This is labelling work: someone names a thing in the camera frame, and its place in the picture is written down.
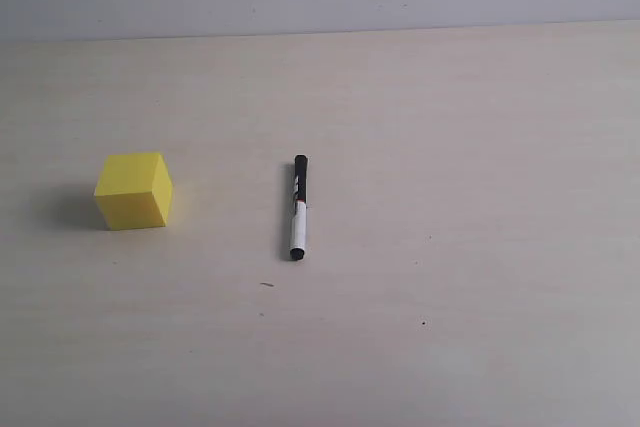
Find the yellow cube block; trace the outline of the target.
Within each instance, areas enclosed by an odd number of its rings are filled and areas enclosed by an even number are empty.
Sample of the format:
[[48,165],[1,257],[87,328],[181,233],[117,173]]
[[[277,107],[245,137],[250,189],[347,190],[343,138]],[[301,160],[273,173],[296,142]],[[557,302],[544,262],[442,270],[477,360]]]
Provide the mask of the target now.
[[110,230],[166,227],[173,183],[160,152],[110,155],[94,199]]

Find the black and white marker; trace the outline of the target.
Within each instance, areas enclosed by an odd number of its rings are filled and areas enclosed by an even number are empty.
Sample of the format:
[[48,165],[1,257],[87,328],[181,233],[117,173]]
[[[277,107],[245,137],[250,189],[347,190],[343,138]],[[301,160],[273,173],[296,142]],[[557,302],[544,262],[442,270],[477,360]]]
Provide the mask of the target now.
[[290,257],[293,261],[302,260],[306,253],[307,169],[308,157],[305,155],[297,155],[294,159],[294,211],[290,238]]

